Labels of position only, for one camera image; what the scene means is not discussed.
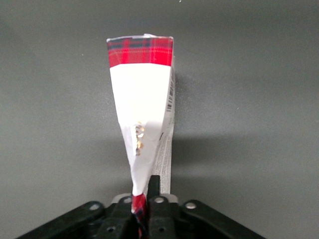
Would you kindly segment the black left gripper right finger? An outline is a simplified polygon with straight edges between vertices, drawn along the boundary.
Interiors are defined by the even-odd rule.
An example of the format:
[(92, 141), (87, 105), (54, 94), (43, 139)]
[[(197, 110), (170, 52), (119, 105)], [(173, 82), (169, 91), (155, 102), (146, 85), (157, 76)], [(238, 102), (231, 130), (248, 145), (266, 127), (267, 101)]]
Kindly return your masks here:
[(177, 196), (160, 192), (160, 176), (153, 175), (148, 184), (149, 238), (182, 239), (180, 207)]

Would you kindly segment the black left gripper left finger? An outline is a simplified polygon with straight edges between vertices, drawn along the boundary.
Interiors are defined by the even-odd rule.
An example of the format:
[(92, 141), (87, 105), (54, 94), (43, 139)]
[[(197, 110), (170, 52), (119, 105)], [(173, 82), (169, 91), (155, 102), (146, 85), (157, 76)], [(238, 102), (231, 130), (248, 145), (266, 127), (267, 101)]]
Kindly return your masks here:
[(123, 197), (97, 232), (98, 239), (137, 239), (138, 226), (131, 212), (131, 197)]

